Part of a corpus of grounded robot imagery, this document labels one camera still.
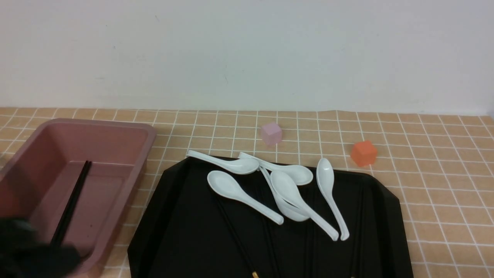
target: tray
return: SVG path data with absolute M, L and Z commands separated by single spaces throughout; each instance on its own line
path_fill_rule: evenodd
M 133 278 L 251 277 L 207 184 L 212 170 L 221 169 L 187 158 L 163 173 L 128 248 Z M 232 176 L 278 211 L 260 172 Z M 299 189 L 337 229 L 315 179 Z M 335 171 L 333 195 L 350 231 L 346 241 L 333 242 L 312 221 L 285 218 L 278 226 L 242 203 L 220 201 L 261 278 L 348 278 L 355 264 L 358 278 L 413 277 L 398 198 L 372 176 L 344 171 Z
M 43 123 L 0 171 L 0 217 L 28 218 L 50 242 L 85 160 L 93 161 L 64 242 L 85 257 L 73 275 L 99 277 L 155 135 L 136 123 Z

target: cube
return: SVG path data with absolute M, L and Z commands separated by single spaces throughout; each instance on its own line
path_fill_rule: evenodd
M 359 167 L 364 167 L 375 162 L 377 149 L 369 140 L 358 142 L 353 145 L 350 157 Z
M 281 135 L 281 128 L 275 122 L 264 125 L 261 128 L 261 138 L 268 146 L 281 142 Z

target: black tray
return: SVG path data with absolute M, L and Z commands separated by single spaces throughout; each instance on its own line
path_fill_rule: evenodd
M 316 169 L 309 169 L 315 177 Z M 133 278 L 252 277 L 207 184 L 212 170 L 221 169 L 195 158 L 165 170 L 127 251 Z M 285 217 L 278 226 L 240 202 L 219 198 L 259 277 L 412 278 L 398 198 L 367 174 L 334 173 L 333 195 L 350 231 L 346 241 L 332 241 L 313 221 Z M 232 176 L 278 212 L 260 172 Z M 338 229 L 316 179 L 299 189 Z

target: tiled countertop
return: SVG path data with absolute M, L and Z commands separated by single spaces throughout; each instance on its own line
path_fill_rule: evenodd
M 0 162 L 50 118 L 142 122 L 158 136 L 147 173 L 103 277 L 128 278 L 126 248 L 164 169 L 187 149 L 333 167 L 375 176 L 399 197 L 416 278 L 494 277 L 494 120 L 488 116 L 251 111 L 0 108 Z M 255 127 L 277 121 L 283 142 L 267 147 Z M 371 140 L 378 159 L 359 168 L 352 144 Z

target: white wall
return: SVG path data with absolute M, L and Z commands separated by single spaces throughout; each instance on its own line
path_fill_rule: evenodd
M 0 106 L 484 114 L 492 0 L 5 0 Z

